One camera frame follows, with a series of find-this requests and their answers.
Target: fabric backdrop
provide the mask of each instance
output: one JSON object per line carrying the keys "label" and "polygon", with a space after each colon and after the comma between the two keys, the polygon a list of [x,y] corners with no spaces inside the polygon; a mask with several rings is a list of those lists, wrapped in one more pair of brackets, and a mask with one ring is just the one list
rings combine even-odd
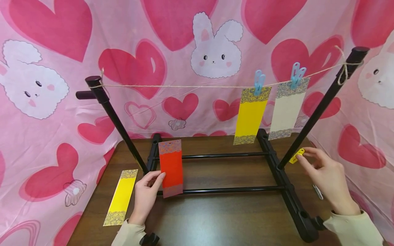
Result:
{"label": "fabric backdrop", "polygon": [[[66,245],[121,140],[84,78],[106,85],[253,86],[371,52],[309,138],[394,243],[391,0],[1,0],[0,245]],[[311,78],[295,130],[339,67]],[[241,88],[107,87],[132,138],[234,135]],[[269,129],[275,94],[262,127]]]}

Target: paper card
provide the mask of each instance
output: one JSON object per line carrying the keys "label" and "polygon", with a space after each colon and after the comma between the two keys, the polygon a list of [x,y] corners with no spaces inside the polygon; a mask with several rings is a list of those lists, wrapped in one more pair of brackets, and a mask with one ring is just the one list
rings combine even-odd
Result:
{"label": "paper card", "polygon": [[163,197],[183,193],[183,169],[181,140],[159,143],[160,170],[165,172]]}
{"label": "paper card", "polygon": [[138,169],[122,171],[103,226],[119,226],[123,224],[137,173]]}
{"label": "paper card", "polygon": [[268,140],[290,137],[293,132],[309,78],[303,78],[295,90],[290,89],[291,84],[292,82],[287,82],[278,85]]}
{"label": "paper card", "polygon": [[263,87],[259,96],[255,96],[254,88],[242,90],[234,145],[255,142],[270,92],[271,87]]}

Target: black frame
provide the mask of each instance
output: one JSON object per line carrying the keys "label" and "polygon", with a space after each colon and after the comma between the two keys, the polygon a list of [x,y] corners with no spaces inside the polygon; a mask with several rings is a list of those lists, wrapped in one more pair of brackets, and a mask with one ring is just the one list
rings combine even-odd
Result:
{"label": "black frame", "polygon": [[[296,225],[300,237],[305,242],[313,242],[319,237],[319,230],[324,230],[323,221],[320,217],[311,218],[309,214],[304,210],[300,200],[297,197],[294,186],[291,184],[287,177],[284,167],[290,158],[294,155],[296,150],[299,148],[302,141],[311,131],[312,127],[316,124],[320,116],[323,114],[325,109],[328,107],[332,99],[341,89],[345,83],[346,78],[350,78],[354,73],[359,64],[362,63],[364,57],[367,55],[369,48],[355,47],[352,49],[349,57],[346,60],[347,63],[347,76],[345,74],[344,66],[341,67],[340,71],[336,75],[336,78],[327,93],[317,106],[314,113],[311,115],[305,127],[301,130],[300,134],[293,142],[285,156],[279,161],[275,150],[271,143],[268,141],[268,134],[264,129],[259,129],[257,133],[257,140],[260,144],[262,152],[253,153],[236,153],[236,154],[211,154],[211,155],[184,155],[182,159],[202,159],[202,158],[219,158],[219,157],[245,157],[245,156],[264,156],[268,162],[268,166],[272,172],[272,175],[277,183],[276,186],[261,186],[261,187],[235,187],[235,188],[217,188],[217,189],[196,189],[196,190],[184,190],[183,194],[207,194],[207,193],[227,193],[227,192],[246,192],[246,191],[280,191],[283,200],[287,206],[290,215]],[[90,91],[78,91],[76,97],[78,99],[97,99],[98,102],[103,106],[104,110],[111,118],[116,129],[122,136],[130,152],[133,154],[137,163],[139,164],[144,175],[149,171],[154,171],[157,168],[159,161],[158,143],[162,141],[160,134],[156,133],[152,139],[151,151],[149,153],[147,165],[145,165],[141,156],[139,155],[136,147],[131,141],[127,134],[122,122],[119,120],[118,115],[110,104],[110,100],[101,86],[100,76],[90,76],[85,79]]]}

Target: brown table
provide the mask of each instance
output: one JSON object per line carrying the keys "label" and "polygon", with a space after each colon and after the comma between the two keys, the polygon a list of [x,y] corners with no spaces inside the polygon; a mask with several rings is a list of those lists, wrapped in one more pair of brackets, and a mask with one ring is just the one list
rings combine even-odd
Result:
{"label": "brown table", "polygon": [[[296,134],[271,141],[282,158]],[[220,154],[261,151],[255,144],[233,146],[232,136],[182,138],[184,155]],[[150,140],[136,140],[142,158],[147,159]],[[304,141],[303,146],[311,146]],[[233,157],[184,160],[184,188],[227,188],[240,186],[276,185],[264,157]],[[113,193],[122,170],[138,165],[126,145],[121,142],[115,150],[100,183],[88,203],[68,246],[111,245],[120,226],[103,227]],[[309,214],[327,219],[330,206],[317,197],[312,182],[296,164],[288,164],[286,173]],[[137,180],[142,177],[138,172]],[[126,217],[133,211],[134,195]],[[244,192],[232,194],[180,195],[158,197],[146,222],[147,232],[160,237],[161,246],[283,246],[339,245],[336,236],[320,232],[318,241],[303,242],[287,211],[279,191]]]}

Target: sleeve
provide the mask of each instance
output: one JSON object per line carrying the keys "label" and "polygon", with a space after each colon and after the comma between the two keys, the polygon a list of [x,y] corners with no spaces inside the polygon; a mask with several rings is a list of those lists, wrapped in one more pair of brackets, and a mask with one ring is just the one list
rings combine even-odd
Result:
{"label": "sleeve", "polygon": [[360,215],[331,214],[324,226],[334,232],[342,246],[382,246],[383,238],[364,211]]}
{"label": "sleeve", "polygon": [[144,230],[145,226],[129,224],[126,220],[116,234],[111,246],[139,246],[139,242],[146,234]]}

